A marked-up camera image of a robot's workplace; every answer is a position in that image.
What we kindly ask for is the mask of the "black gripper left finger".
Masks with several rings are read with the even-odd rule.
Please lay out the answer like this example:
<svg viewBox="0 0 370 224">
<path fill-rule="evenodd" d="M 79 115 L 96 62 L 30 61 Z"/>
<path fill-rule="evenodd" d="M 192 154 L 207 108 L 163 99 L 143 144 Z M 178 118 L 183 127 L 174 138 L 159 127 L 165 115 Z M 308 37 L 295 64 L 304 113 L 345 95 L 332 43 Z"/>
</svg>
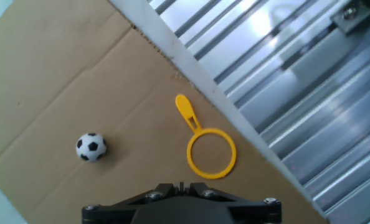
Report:
<svg viewBox="0 0 370 224">
<path fill-rule="evenodd" d="M 82 224 L 130 223 L 137 210 L 143 205 L 149 205 L 180 195 L 180 182 L 177 184 L 158 184 L 152 190 L 113 205 L 101 205 L 98 203 L 86 205 L 81 210 L 81 221 Z"/>
</svg>

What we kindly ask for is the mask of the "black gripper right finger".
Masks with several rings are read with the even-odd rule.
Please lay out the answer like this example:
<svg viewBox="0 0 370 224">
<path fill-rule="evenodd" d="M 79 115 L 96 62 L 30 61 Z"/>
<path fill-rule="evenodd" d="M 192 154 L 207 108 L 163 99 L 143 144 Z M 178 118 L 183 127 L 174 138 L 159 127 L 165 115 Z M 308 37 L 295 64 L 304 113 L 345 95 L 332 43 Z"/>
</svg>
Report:
<svg viewBox="0 0 370 224">
<path fill-rule="evenodd" d="M 282 222 L 282 203 L 268 197 L 263 200 L 247 200 L 221 190 L 208 187 L 203 182 L 191 183 L 184 188 L 186 196 L 197 197 L 228 209 L 235 221 L 246 223 L 277 224 Z"/>
</svg>

